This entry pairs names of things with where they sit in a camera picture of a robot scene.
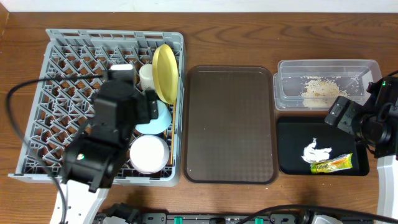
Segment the light blue bowl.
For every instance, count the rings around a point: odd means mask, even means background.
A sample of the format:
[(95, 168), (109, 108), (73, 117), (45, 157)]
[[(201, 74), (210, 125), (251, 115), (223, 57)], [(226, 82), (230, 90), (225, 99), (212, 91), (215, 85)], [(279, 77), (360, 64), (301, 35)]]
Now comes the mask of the light blue bowl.
[(172, 116), (167, 105), (157, 100), (158, 118), (152, 119), (148, 124), (138, 124), (135, 129), (141, 134), (159, 134), (164, 132), (172, 123)]

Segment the cream cup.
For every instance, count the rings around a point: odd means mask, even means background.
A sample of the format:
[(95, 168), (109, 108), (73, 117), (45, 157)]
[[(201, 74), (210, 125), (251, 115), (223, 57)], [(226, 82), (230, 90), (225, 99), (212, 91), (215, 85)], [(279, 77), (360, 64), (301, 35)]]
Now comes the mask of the cream cup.
[(140, 68), (139, 78), (143, 90), (155, 90), (152, 64), (145, 64)]

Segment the green orange snack wrapper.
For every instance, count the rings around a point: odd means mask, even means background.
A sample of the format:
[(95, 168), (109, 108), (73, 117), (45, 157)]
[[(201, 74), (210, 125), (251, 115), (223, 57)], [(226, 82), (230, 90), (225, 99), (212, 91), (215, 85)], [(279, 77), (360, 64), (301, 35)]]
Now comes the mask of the green orange snack wrapper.
[(334, 159), (329, 159), (311, 164), (310, 171), (312, 174), (332, 173), (341, 170), (351, 169), (353, 167), (351, 158), (353, 154), (342, 154)]

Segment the yellow plate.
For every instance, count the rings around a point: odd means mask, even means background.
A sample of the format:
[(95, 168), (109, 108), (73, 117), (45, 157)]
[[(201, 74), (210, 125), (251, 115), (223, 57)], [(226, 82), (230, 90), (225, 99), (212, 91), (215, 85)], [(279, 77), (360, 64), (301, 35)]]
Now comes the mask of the yellow plate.
[(152, 74), (158, 97), (164, 103), (174, 104), (177, 99), (178, 67), (173, 50), (167, 44), (156, 48)]

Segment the rice leftovers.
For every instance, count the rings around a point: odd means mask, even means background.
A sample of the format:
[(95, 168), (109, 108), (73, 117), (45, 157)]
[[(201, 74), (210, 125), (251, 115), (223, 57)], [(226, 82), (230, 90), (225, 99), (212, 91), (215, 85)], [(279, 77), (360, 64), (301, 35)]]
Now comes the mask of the rice leftovers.
[(338, 96), (347, 97), (347, 91), (341, 90), (334, 80), (316, 78), (304, 84), (301, 93), (304, 107), (311, 109), (328, 109)]

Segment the pink bowl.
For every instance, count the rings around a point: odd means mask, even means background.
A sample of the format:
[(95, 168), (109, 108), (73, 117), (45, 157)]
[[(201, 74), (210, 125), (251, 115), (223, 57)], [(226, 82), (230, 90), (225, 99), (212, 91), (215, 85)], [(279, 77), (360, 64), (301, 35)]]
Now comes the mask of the pink bowl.
[(169, 161), (169, 154), (167, 143), (154, 135), (138, 137), (132, 142), (129, 150), (133, 168), (142, 174), (161, 171)]

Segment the white tissue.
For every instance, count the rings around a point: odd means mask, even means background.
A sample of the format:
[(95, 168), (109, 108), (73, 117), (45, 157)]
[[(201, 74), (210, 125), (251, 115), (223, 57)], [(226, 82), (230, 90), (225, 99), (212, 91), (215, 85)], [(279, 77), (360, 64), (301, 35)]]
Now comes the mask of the white tissue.
[(317, 149), (317, 139), (313, 138), (313, 141), (304, 148), (302, 159), (309, 163), (316, 163), (328, 160), (330, 158), (331, 147)]

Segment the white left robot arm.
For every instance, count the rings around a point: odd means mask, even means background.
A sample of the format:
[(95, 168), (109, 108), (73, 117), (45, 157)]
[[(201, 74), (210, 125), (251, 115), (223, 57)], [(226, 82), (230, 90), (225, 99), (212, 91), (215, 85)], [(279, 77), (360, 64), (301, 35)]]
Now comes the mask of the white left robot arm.
[(64, 153), (51, 223), (92, 223), (126, 162), (136, 125), (158, 117), (157, 94), (131, 81), (109, 80), (93, 98), (91, 132), (79, 130)]

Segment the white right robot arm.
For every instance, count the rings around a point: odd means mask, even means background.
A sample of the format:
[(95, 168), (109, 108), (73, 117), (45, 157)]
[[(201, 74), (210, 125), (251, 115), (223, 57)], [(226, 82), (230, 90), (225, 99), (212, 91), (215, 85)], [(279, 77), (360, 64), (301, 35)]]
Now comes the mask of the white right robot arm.
[(397, 77), (371, 82), (360, 105), (339, 96), (329, 109), (332, 125), (374, 148), (379, 179), (377, 214), (397, 222)]

